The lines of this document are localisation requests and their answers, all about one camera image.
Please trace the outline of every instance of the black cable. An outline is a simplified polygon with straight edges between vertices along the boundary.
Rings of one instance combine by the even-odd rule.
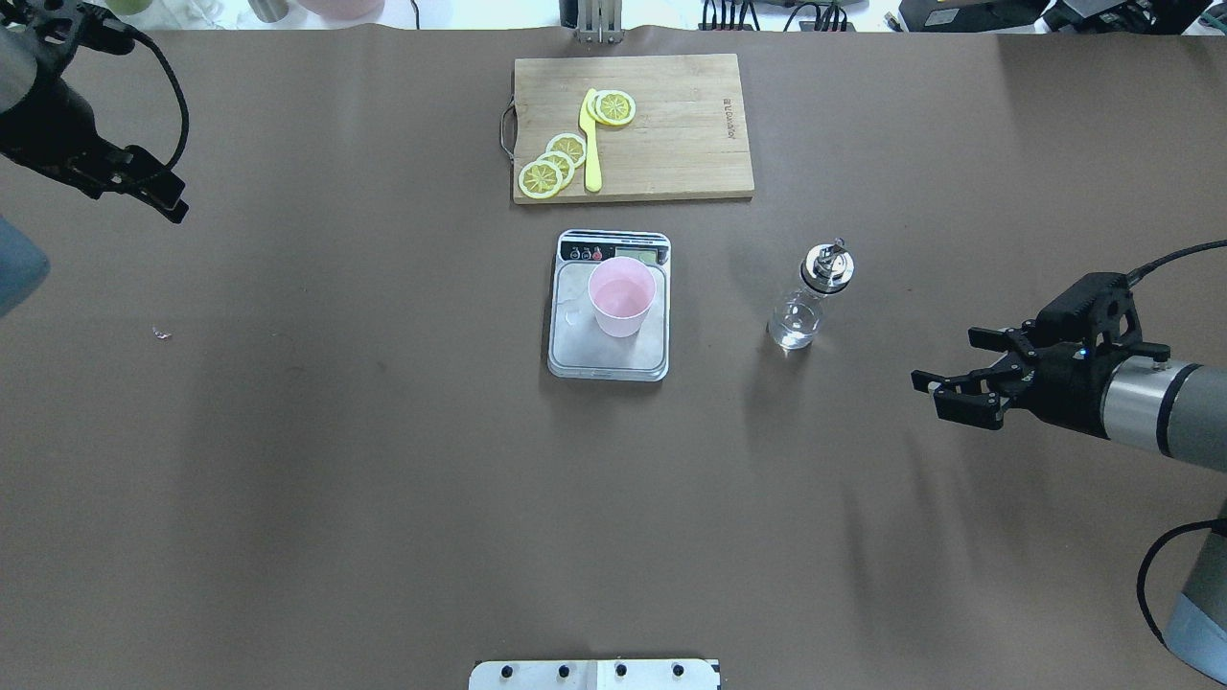
[[[134,192],[145,187],[150,182],[162,177],[163,174],[171,172],[171,168],[179,162],[183,156],[183,150],[188,146],[188,99],[183,96],[183,87],[179,86],[179,79],[174,76],[174,70],[171,69],[171,63],[166,59],[162,49],[153,43],[153,39],[142,33],[140,29],[129,27],[129,33],[141,45],[148,48],[153,56],[157,58],[158,64],[162,65],[162,71],[166,72],[166,77],[171,80],[171,88],[174,90],[174,99],[179,103],[179,144],[174,147],[174,153],[171,155],[171,160],[166,163],[166,167],[144,179],[137,179],[136,182],[126,182],[120,184],[102,185],[98,189],[101,192]]]
[[[1158,259],[1155,259],[1153,262],[1151,262],[1148,264],[1142,264],[1142,265],[1137,266],[1136,269],[1129,271],[1129,275],[1128,275],[1129,287],[1133,287],[1133,286],[1137,285],[1139,282],[1141,282],[1141,280],[1144,277],[1146,277],[1147,275],[1150,275],[1151,271],[1153,271],[1155,269],[1162,266],[1163,264],[1166,264],[1168,262],[1174,262],[1174,260],[1180,259],[1183,257],[1188,257],[1189,254],[1196,254],[1198,252],[1205,252],[1206,249],[1220,249],[1222,247],[1227,247],[1227,239],[1216,239],[1214,242],[1204,242],[1201,244],[1194,244],[1193,247],[1185,247],[1184,249],[1180,249],[1178,252],[1172,252],[1171,254],[1168,254],[1166,257],[1161,257]]]
[[[1151,629],[1155,634],[1155,638],[1163,647],[1167,647],[1167,642],[1163,641],[1163,632],[1158,629],[1155,622],[1155,616],[1150,613],[1150,605],[1146,604],[1146,575],[1150,572],[1151,562],[1155,556],[1167,546],[1167,543],[1175,539],[1182,534],[1188,534],[1190,532],[1196,532],[1199,529],[1225,529],[1227,528],[1227,518],[1217,519],[1204,519],[1201,522],[1190,522],[1189,524],[1182,524],[1180,527],[1169,529],[1163,533],[1162,537],[1151,544],[1151,548],[1146,551],[1146,556],[1142,557],[1142,565],[1137,568],[1137,608],[1142,610],[1142,618],[1146,619],[1146,626]]]
[[[733,4],[733,9],[736,10],[736,2]],[[755,31],[762,31],[758,26],[758,10],[755,9],[755,0],[741,0],[741,16],[737,17],[736,31],[746,29],[746,14],[750,12],[755,18]]]
[[[827,5],[827,11],[822,12],[822,27],[817,31],[836,31],[836,18],[839,16],[839,4],[834,0]]]
[[[795,18],[796,14],[801,11],[801,7],[814,7],[814,22],[817,23],[821,21],[822,7],[820,7],[817,2],[800,2],[796,7],[793,7],[793,14],[789,15],[788,21],[784,22],[784,31],[788,31],[788,27],[793,26],[793,18]]]

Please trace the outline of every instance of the yellow plastic knife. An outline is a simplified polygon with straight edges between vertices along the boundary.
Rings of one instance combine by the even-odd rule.
[[[596,153],[596,119],[588,110],[588,104],[596,97],[596,90],[589,88],[579,103],[579,129],[588,138],[588,158],[584,161],[584,188],[589,192],[601,190],[601,160]]]

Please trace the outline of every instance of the glass bottle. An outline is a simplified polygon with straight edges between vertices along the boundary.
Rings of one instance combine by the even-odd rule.
[[[807,346],[825,320],[822,302],[847,287],[852,274],[852,254],[843,238],[810,249],[795,286],[775,301],[767,333],[785,350]]]

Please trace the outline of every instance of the pink plastic cup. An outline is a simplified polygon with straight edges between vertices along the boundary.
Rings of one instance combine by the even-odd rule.
[[[596,325],[614,338],[634,335],[656,298],[656,279],[639,259],[614,257],[588,279],[588,298],[596,307]]]

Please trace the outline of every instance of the kitchen scale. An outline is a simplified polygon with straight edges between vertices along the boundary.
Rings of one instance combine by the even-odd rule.
[[[558,236],[550,300],[550,371],[562,378],[660,381],[669,373],[669,238],[659,232],[568,230]],[[605,259],[631,257],[656,279],[639,331],[606,335],[596,325],[588,277]]]

